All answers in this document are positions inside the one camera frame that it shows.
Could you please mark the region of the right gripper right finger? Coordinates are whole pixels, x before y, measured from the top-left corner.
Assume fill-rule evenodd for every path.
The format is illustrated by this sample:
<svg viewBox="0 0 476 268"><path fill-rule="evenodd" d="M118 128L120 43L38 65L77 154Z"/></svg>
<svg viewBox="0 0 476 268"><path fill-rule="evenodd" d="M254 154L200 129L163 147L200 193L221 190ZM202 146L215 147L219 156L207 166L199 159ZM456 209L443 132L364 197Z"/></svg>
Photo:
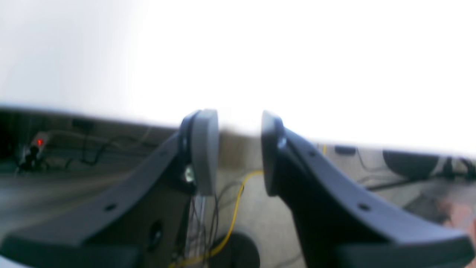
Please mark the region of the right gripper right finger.
<svg viewBox="0 0 476 268"><path fill-rule="evenodd" d="M267 195L291 211L307 267L464 268L475 258L468 234L370 193L269 111L261 151Z"/></svg>

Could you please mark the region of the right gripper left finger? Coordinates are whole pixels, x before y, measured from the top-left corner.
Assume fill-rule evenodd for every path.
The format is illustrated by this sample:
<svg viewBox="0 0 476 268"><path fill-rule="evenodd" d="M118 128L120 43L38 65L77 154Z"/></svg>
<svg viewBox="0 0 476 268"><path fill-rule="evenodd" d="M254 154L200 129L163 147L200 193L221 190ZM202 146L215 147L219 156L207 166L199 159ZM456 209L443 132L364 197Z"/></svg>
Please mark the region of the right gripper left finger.
<svg viewBox="0 0 476 268"><path fill-rule="evenodd" d="M192 196L215 194L218 163L218 112L193 112L125 180L11 232L1 255L32 268L166 268Z"/></svg>

